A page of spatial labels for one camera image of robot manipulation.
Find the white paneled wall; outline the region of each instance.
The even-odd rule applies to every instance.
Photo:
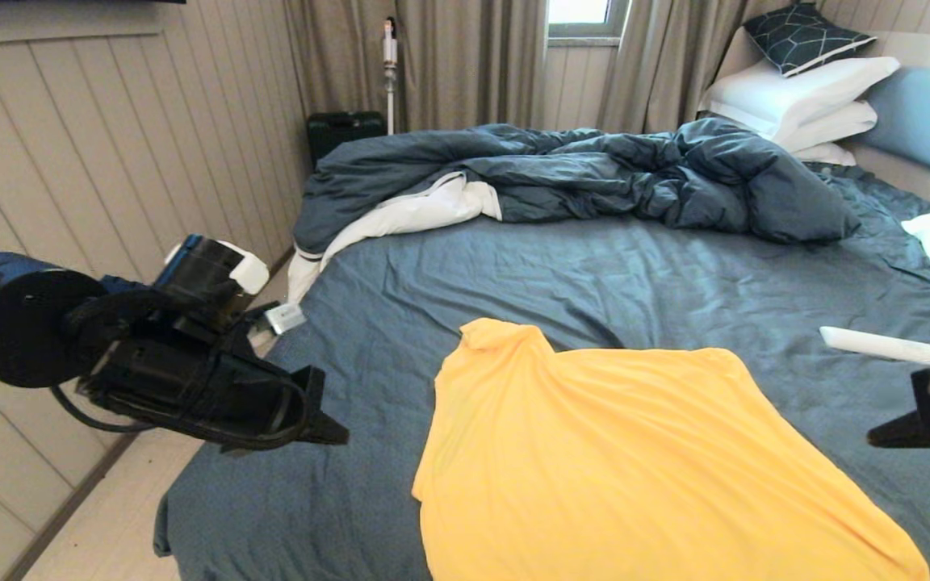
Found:
[[[545,65],[545,129],[597,125],[605,77],[616,47],[549,47]]]
[[[283,0],[158,11],[162,34],[0,44],[0,249],[151,280],[188,232],[291,247],[308,159]],[[114,440],[0,383],[0,578]]]
[[[930,34],[930,0],[822,0],[820,14],[856,30]]]

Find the headboard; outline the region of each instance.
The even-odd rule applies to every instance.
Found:
[[[878,127],[842,143],[864,169],[930,199],[930,34],[871,32],[878,40],[862,56],[894,56],[903,69],[867,93],[878,110]],[[717,77],[763,59],[743,28],[735,33]]]

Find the mattress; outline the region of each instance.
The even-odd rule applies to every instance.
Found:
[[[930,449],[867,430],[914,406],[909,373],[823,345],[835,327],[930,341],[930,265],[901,219],[929,203],[816,166],[862,225],[830,244],[669,229],[616,216],[385,236],[337,255],[307,323],[270,360],[328,373],[350,444],[246,456],[204,445],[160,504],[155,548],[182,579],[428,579],[410,489],[433,378],[477,317],[536,324],[554,349],[733,350],[779,412],[918,544],[930,566]]]

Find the window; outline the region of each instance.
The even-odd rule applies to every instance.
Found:
[[[619,38],[628,0],[547,0],[550,38]]]

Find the white remote control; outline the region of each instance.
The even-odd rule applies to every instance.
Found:
[[[928,343],[837,327],[820,328],[820,336],[823,337],[823,342],[827,343],[827,346],[834,347],[834,349],[868,354],[871,357],[882,357],[882,359],[909,361],[930,367],[930,345]]]

